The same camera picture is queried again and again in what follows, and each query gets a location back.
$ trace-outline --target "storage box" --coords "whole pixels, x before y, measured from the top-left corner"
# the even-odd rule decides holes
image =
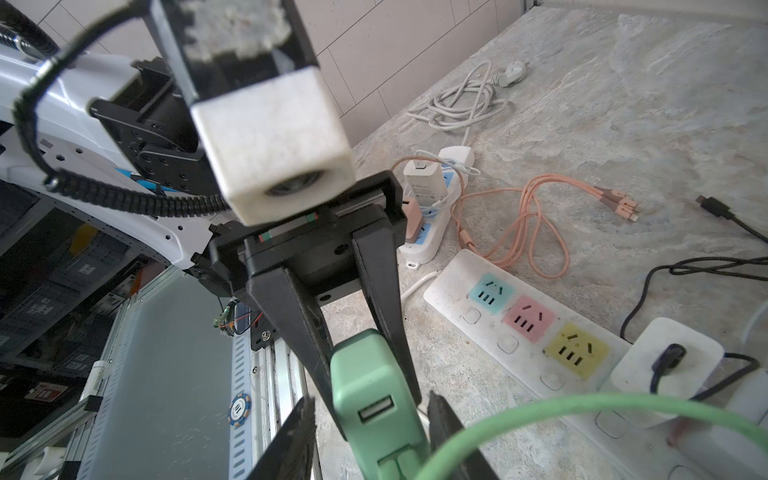
[[[125,255],[127,246],[106,233],[99,232],[80,253],[72,257],[65,254],[56,267],[51,280],[82,292],[101,278]]]
[[[39,336],[63,316],[66,307],[77,301],[78,293],[53,282],[45,282],[0,319],[0,355],[30,336]]]

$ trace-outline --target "cable connector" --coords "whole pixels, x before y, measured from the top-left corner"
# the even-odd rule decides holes
[[[464,242],[464,245],[475,245],[475,242],[472,241],[472,238],[469,236],[469,232],[467,230],[460,230],[458,232],[458,238]]]
[[[730,211],[730,207],[715,197],[705,197],[704,195],[699,195],[699,197],[696,199],[696,202],[698,202],[698,204],[701,205],[703,209],[713,214],[715,217],[723,217],[731,220],[736,216],[733,214],[733,212]]]
[[[600,203],[608,205],[611,210],[614,211],[615,214],[617,214],[621,218],[626,218],[629,221],[636,222],[637,221],[637,215],[635,213],[635,209],[637,207],[633,207],[632,204],[637,205],[637,202],[632,200],[629,197],[625,197],[621,203],[612,200],[609,197],[600,197]]]

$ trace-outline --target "coiled black cable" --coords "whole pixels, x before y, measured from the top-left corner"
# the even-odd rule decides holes
[[[228,208],[220,195],[160,197],[141,194],[114,185],[104,188],[104,185],[99,180],[66,170],[56,171],[45,181],[45,188],[53,194],[131,214],[154,217],[199,217]]]
[[[1,25],[0,25],[0,44],[5,45],[6,47],[11,47],[15,50],[21,49],[24,53],[26,53],[30,57],[37,58],[38,60],[45,60],[46,58],[45,55],[43,55],[35,47],[33,47],[25,38],[17,35],[15,32]]]
[[[0,43],[11,48],[18,46],[27,55],[45,60],[58,52],[58,45],[40,27],[6,0],[0,0]]]
[[[67,170],[54,169],[45,162],[37,148],[38,117],[35,109],[56,78],[104,33],[127,20],[143,17],[148,12],[149,0],[132,0],[90,25],[61,53],[48,60],[49,68],[41,69],[43,74],[35,76],[14,103],[13,116],[22,147],[35,165],[46,173],[45,187],[51,193],[112,210],[153,217],[196,217],[229,210],[229,205],[220,195],[160,197],[106,184]]]

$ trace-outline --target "black mounting bracket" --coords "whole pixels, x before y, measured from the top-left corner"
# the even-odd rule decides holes
[[[138,78],[113,101],[94,100],[91,116],[143,178],[184,193],[218,194],[189,109],[165,63],[155,58],[134,67]]]

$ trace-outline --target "white tile wall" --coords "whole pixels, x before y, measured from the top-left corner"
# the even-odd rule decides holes
[[[387,111],[396,114],[402,110],[491,41],[497,31],[494,2],[488,0],[379,87]]]
[[[450,0],[384,0],[329,49],[361,101],[453,27]]]
[[[127,0],[9,0],[64,44]],[[328,93],[357,144],[522,14],[523,0],[295,0]],[[92,51],[159,56],[141,21]]]

